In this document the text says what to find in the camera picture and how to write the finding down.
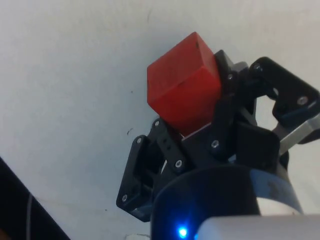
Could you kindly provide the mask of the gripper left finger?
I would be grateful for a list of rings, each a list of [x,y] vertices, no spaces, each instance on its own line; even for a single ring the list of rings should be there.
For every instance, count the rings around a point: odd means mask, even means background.
[[[163,119],[156,119],[148,135],[139,135],[132,142],[117,207],[144,223],[149,222],[160,191],[191,168],[182,136]]]

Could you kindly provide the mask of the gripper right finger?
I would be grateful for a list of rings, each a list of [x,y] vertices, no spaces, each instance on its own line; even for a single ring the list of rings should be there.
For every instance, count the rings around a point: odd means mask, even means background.
[[[320,93],[268,57],[252,65],[232,63],[223,50],[215,54],[222,95],[215,105],[210,148],[216,159],[226,160],[284,155],[297,144],[320,137]],[[256,100],[274,101],[272,114],[277,126],[269,131],[257,126]]]

